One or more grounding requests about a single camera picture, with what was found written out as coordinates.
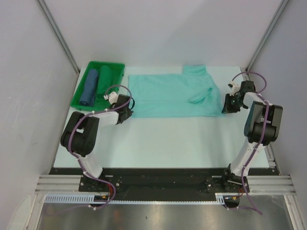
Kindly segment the teal t shirt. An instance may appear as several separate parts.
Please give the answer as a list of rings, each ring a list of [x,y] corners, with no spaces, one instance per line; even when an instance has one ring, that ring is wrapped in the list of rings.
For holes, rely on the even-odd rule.
[[[220,117],[220,90],[204,65],[181,73],[130,75],[136,118]]]

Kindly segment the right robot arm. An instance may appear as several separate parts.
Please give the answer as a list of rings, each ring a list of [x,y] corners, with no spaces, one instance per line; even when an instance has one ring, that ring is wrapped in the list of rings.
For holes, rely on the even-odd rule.
[[[256,92],[252,81],[245,80],[240,85],[231,81],[228,86],[231,92],[225,95],[222,113],[237,113],[241,108],[249,110],[244,144],[221,178],[222,189],[235,192],[248,188],[247,176],[254,157],[278,138],[283,107],[265,100]]]

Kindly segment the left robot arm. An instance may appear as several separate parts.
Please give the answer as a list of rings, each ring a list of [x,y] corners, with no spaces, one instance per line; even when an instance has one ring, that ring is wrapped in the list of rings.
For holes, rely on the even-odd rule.
[[[83,174],[90,178],[89,186],[102,191],[106,180],[100,175],[103,167],[94,159],[94,146],[99,127],[119,125],[129,119],[135,106],[131,96],[117,95],[111,106],[101,112],[73,112],[60,138],[60,144],[77,159]]]

